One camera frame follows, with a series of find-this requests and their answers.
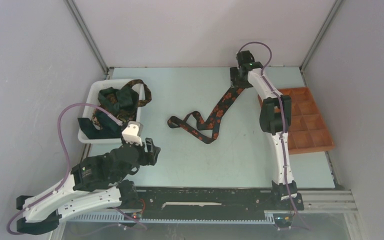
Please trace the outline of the black orange floral tie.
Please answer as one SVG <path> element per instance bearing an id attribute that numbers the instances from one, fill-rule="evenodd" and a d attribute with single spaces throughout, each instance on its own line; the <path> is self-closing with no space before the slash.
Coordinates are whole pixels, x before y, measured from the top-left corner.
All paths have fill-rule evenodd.
<path id="1" fill-rule="evenodd" d="M 183 129 L 205 144 L 211 144 L 220 135 L 220 126 L 223 116 L 228 112 L 236 99 L 245 90 L 243 87 L 229 88 L 212 109 L 207 118 L 195 110 L 188 113 L 183 119 L 171 116 L 167 125 L 171 129 Z"/>

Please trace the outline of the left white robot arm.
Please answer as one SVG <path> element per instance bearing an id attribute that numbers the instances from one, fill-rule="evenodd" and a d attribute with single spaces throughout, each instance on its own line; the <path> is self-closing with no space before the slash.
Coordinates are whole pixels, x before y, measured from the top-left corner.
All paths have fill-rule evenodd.
<path id="1" fill-rule="evenodd" d="M 66 179 L 36 196 L 20 195 L 16 208 L 18 234 L 42 235 L 82 214 L 105 208 L 133 208 L 139 201 L 128 180 L 141 166 L 154 166 L 161 148 L 151 138 L 142 145 L 124 143 L 110 152 L 90 156 L 75 165 Z"/>

